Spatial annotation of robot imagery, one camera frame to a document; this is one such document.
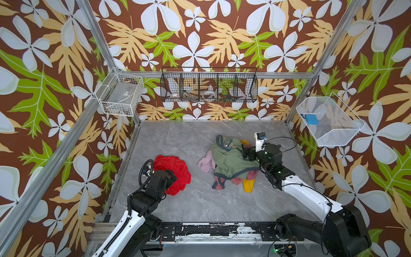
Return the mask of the green t-shirt with print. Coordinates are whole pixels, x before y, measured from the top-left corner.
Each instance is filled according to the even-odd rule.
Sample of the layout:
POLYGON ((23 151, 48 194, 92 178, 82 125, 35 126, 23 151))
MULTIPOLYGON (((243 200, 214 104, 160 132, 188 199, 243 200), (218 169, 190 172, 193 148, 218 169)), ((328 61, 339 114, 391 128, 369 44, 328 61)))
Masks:
POLYGON ((213 159, 216 162, 214 177, 229 179, 240 177, 246 179, 249 171, 260 171, 258 161, 248 161, 243 159, 242 144, 237 138, 227 138, 218 135, 211 148, 213 159))

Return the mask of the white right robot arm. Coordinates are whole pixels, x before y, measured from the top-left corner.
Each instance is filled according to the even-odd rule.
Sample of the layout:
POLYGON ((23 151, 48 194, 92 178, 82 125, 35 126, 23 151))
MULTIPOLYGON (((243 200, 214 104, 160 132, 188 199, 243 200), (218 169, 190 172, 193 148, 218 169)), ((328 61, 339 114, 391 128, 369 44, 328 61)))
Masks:
POLYGON ((307 185, 283 165, 279 145, 262 143, 258 148, 243 146, 243 157, 257 161, 260 170, 275 189, 279 189, 310 209, 317 222, 295 214, 276 220, 276 235, 283 240, 304 240, 320 244, 333 257, 356 257, 372 245, 359 209, 344 206, 307 185))

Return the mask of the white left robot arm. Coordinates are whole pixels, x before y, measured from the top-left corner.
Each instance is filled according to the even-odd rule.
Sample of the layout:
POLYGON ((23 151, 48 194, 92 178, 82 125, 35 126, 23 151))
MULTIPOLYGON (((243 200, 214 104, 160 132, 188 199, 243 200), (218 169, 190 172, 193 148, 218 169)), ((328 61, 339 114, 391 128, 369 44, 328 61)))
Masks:
POLYGON ((127 196, 127 209, 114 230, 93 254, 95 257, 131 257, 150 240, 158 239, 162 221, 153 212, 176 176, 171 170, 153 171, 127 196))

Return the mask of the red towel cloth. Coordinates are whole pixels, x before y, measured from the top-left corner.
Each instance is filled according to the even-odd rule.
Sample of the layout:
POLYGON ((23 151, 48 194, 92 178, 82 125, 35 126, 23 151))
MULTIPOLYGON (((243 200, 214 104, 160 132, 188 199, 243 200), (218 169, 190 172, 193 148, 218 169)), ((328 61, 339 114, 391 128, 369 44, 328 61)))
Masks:
POLYGON ((154 171, 157 170, 170 170, 177 179, 173 185, 166 190, 166 194, 169 196, 176 196, 180 191, 183 191, 188 184, 191 183, 192 177, 188 171, 187 164, 179 157, 163 155, 157 156, 154 161, 154 171))

